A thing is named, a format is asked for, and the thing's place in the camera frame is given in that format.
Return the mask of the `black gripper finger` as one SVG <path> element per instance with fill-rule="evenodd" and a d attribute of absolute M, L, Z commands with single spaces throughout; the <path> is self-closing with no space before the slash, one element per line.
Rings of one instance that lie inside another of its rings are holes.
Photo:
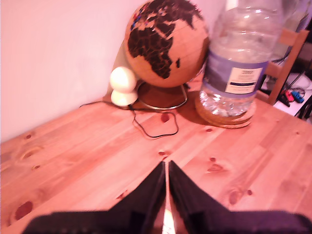
<path fill-rule="evenodd" d="M 174 162 L 169 162 L 169 187 L 190 234 L 230 234 L 231 212 L 199 188 Z"/>
<path fill-rule="evenodd" d="M 165 162 L 108 211 L 108 234 L 149 234 L 166 196 Z"/>

